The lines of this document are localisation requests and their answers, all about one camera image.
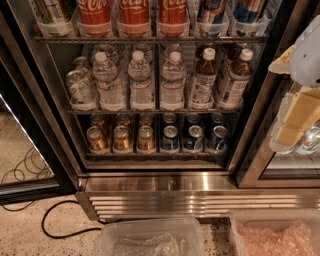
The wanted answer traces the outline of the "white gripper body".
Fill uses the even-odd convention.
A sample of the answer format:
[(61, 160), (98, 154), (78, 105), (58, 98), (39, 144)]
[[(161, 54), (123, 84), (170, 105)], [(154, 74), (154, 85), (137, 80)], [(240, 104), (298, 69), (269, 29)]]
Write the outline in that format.
[(304, 86), (320, 86), (320, 15), (296, 39), (289, 67), (293, 81)]

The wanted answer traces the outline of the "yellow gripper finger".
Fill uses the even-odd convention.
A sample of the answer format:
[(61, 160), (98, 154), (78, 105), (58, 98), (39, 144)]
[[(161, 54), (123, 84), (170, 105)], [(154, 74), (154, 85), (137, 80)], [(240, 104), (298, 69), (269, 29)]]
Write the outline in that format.
[(268, 70), (275, 74), (289, 74), (290, 59), (293, 49), (294, 46), (291, 45), (280, 57), (278, 57), (268, 66)]
[(296, 93), (287, 93), (281, 101), (271, 131), (271, 150), (277, 153), (290, 151), (319, 119), (319, 89), (303, 86)]

